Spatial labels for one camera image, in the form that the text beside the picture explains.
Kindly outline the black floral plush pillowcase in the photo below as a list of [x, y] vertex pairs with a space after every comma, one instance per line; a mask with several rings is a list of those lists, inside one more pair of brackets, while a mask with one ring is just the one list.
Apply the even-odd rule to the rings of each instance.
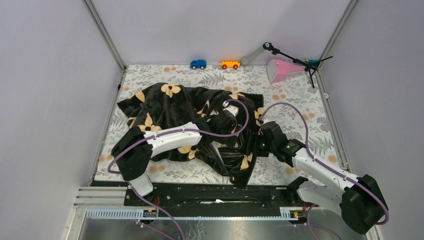
[[240, 110], [236, 116], [237, 125], [232, 127], [231, 133], [238, 131], [245, 121], [248, 124], [238, 136], [232, 136], [226, 142], [219, 140], [218, 153], [211, 143], [189, 144], [160, 153], [151, 160], [204, 162], [219, 175], [229, 177], [233, 185], [244, 188], [256, 163], [257, 155], [248, 142], [259, 130], [258, 119], [264, 110], [263, 95], [160, 82], [118, 102], [117, 106], [127, 117], [130, 129], [145, 132], [167, 130], [200, 118], [209, 119], [224, 110], [226, 100], [231, 100], [231, 105]]

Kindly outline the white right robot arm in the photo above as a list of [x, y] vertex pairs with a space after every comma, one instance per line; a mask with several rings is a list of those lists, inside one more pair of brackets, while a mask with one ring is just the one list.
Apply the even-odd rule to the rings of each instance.
[[298, 177], [288, 185], [287, 201], [293, 206], [316, 204], [341, 216], [356, 233], [366, 234], [388, 213], [377, 181], [370, 175], [358, 176], [324, 163], [304, 143], [288, 139], [275, 121], [260, 121], [255, 152], [274, 155], [280, 162], [299, 169], [321, 182], [318, 185]]

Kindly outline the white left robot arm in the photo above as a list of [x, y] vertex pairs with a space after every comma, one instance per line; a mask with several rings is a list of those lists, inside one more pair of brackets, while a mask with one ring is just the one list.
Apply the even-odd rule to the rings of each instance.
[[113, 147], [111, 154], [120, 174], [136, 192], [136, 199], [144, 206], [155, 200], [154, 187], [146, 174], [152, 157], [161, 153], [197, 144], [209, 144], [234, 136], [238, 108], [228, 106], [210, 118], [159, 131], [131, 128]]

